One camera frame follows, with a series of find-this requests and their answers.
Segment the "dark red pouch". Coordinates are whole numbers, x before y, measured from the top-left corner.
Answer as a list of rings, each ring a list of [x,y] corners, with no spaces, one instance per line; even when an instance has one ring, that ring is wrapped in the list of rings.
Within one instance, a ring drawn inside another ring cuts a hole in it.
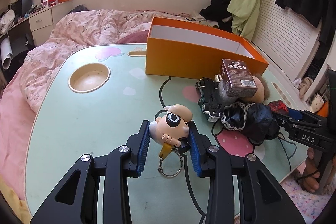
[[[268,106],[274,113],[278,113],[282,115],[288,115],[289,113],[288,107],[282,100],[269,102]]]

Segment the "black lace-trimmed cloth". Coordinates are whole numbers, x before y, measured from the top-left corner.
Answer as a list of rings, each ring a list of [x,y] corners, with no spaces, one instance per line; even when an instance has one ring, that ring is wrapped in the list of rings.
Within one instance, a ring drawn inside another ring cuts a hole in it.
[[[236,101],[224,108],[220,121],[226,130],[239,131],[254,146],[276,139],[280,127],[269,106]]]

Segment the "tan plush toy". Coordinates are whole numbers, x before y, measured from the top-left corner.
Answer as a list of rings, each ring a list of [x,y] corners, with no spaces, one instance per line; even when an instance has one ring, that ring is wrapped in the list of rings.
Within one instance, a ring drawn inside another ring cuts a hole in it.
[[[254,102],[254,103],[263,103],[270,96],[270,90],[266,79],[260,74],[252,75],[253,80],[257,86],[257,91],[253,97],[245,97],[243,101],[245,102]]]

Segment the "brown small card box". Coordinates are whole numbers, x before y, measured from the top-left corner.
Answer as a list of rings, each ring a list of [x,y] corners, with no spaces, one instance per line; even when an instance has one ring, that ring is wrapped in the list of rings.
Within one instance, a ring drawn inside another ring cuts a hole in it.
[[[221,75],[229,97],[253,97],[257,92],[257,85],[244,61],[222,59]]]

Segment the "green toy car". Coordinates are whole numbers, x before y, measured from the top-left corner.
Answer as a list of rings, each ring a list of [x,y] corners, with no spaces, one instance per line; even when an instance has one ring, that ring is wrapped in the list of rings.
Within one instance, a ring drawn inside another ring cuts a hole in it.
[[[215,79],[205,78],[198,80],[195,84],[199,95],[198,105],[207,121],[214,123],[221,118],[224,108],[233,104],[237,98],[230,97],[229,102],[223,102],[218,92],[218,82]]]

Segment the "cartoon head keychain figure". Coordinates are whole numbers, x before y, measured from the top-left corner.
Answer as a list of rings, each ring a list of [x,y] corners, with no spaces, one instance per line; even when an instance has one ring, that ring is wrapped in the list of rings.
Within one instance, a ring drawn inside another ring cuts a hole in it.
[[[178,176],[184,165],[183,155],[190,150],[188,141],[190,128],[189,122],[193,119],[193,114],[186,106],[175,104],[165,106],[166,114],[156,117],[150,122],[149,132],[151,138],[161,145],[159,153],[159,173],[165,178]],[[163,161],[171,154],[175,153],[179,157],[180,167],[174,174],[167,174],[163,170]]]

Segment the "orange cardboard box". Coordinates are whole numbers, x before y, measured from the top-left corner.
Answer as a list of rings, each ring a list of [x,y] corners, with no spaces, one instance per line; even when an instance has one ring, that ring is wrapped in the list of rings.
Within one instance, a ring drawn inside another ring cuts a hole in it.
[[[263,74],[268,62],[244,38],[196,23],[153,18],[146,47],[148,75],[211,78],[223,59],[244,61],[251,73]]]

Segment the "clear plastic wrap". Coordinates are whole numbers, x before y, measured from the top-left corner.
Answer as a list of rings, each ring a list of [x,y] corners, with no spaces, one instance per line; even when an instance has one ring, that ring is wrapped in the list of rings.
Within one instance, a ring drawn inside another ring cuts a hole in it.
[[[224,87],[223,80],[221,80],[218,83],[218,92],[219,92],[219,96],[220,96],[220,98],[223,102],[229,102],[231,100],[231,98],[226,93],[226,89]]]

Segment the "small shiny metallic object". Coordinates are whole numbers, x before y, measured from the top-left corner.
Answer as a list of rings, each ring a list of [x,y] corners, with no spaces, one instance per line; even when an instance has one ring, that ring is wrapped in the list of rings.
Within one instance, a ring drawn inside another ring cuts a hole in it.
[[[222,75],[214,75],[215,82],[221,82],[222,80]]]

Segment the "person's foot in sandal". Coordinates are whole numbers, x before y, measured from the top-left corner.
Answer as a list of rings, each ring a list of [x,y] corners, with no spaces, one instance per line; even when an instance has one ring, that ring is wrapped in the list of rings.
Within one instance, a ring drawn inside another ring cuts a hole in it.
[[[317,179],[319,178],[319,172],[315,166],[313,148],[308,148],[307,150],[305,169],[302,176],[303,178],[299,180],[299,184],[303,190],[314,193],[319,189],[319,183],[317,182]]]

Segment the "white slatted wardrobe door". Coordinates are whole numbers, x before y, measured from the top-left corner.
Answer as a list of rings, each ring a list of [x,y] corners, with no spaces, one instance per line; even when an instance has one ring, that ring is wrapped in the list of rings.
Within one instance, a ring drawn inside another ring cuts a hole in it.
[[[319,28],[276,0],[262,0],[252,42],[291,80],[303,76],[318,48]]]

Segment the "pink floral duvet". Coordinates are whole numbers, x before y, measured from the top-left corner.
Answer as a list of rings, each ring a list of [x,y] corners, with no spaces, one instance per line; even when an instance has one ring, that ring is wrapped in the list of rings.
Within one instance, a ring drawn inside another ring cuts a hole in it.
[[[62,18],[47,41],[29,51],[1,98],[1,182],[25,199],[25,161],[36,114],[60,66],[72,53],[90,46],[117,44],[148,30],[154,17],[190,20],[160,11],[91,10]]]

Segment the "black clothes pile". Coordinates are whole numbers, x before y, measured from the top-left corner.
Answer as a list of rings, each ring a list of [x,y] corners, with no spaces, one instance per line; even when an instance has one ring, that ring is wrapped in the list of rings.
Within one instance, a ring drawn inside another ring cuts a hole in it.
[[[231,0],[211,0],[211,4],[201,9],[200,15],[206,20],[217,22],[220,30],[232,33],[233,15],[227,11]]]

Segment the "dark red pillow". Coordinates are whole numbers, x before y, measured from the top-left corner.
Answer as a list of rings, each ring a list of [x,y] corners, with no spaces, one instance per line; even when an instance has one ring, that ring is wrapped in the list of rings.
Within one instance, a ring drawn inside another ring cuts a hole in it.
[[[149,31],[140,31],[129,34],[121,39],[119,39],[116,43],[117,44],[146,44],[147,43],[147,36]]]

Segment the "white drawer cabinet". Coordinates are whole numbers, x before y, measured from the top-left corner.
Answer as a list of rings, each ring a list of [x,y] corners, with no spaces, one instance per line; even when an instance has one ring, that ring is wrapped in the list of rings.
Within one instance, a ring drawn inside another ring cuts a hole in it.
[[[30,30],[36,47],[44,44],[56,24],[74,8],[72,1],[59,3],[29,17]]]

